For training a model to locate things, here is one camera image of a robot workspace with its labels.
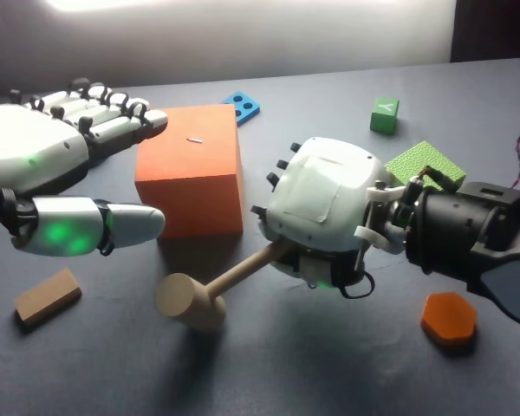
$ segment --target white wall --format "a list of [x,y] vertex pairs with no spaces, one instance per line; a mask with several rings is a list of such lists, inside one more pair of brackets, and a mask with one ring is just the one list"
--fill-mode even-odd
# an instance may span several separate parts
[[0,94],[63,88],[80,76],[132,86],[448,62],[455,6],[153,0],[65,11],[54,1],[77,0],[0,0]]

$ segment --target blue domino block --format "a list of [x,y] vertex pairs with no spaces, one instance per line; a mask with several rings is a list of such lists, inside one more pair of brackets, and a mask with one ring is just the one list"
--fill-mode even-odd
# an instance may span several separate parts
[[260,112],[260,105],[248,95],[237,91],[222,101],[224,104],[235,104],[237,125],[240,126]]

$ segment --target wooden mallet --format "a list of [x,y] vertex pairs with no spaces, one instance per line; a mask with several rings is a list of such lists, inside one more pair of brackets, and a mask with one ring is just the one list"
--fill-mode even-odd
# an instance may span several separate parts
[[272,243],[205,286],[183,273],[169,275],[158,287],[156,304],[162,314],[192,328],[215,331],[221,327],[225,318],[225,301],[221,295],[276,261],[292,245],[287,240]]

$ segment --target tabletop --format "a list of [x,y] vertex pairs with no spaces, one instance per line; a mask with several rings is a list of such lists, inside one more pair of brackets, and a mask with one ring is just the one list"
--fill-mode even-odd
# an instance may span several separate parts
[[[124,90],[154,107],[212,104],[235,91],[258,102],[260,114],[238,129],[247,207],[267,204],[266,175],[290,159],[291,143],[313,136],[383,161],[427,140],[467,180],[509,186],[517,175],[520,60]],[[378,96],[400,99],[390,138],[369,130]],[[139,201],[136,151],[106,160],[66,194]],[[156,309],[166,273],[206,282],[264,245],[251,212],[241,237],[151,241],[109,257],[22,253],[0,226],[0,415],[520,415],[520,325],[404,255],[371,249],[377,286],[358,301],[266,267],[224,296],[218,335],[193,333]],[[81,300],[20,331],[13,300],[64,267]],[[426,297],[449,290],[478,311],[470,354],[444,354],[419,326]]]

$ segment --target lime green block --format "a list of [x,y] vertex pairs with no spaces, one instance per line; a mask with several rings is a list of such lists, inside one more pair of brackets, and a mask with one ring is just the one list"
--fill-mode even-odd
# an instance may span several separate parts
[[[403,185],[406,184],[412,176],[418,175],[426,166],[431,166],[441,171],[457,185],[462,185],[466,177],[465,171],[452,163],[442,152],[430,145],[427,141],[422,141],[386,164],[387,170]],[[428,177],[424,178],[424,182],[425,186],[431,185],[441,189],[440,186]]]
[[370,130],[383,134],[393,134],[397,128],[399,100],[396,98],[376,98]]

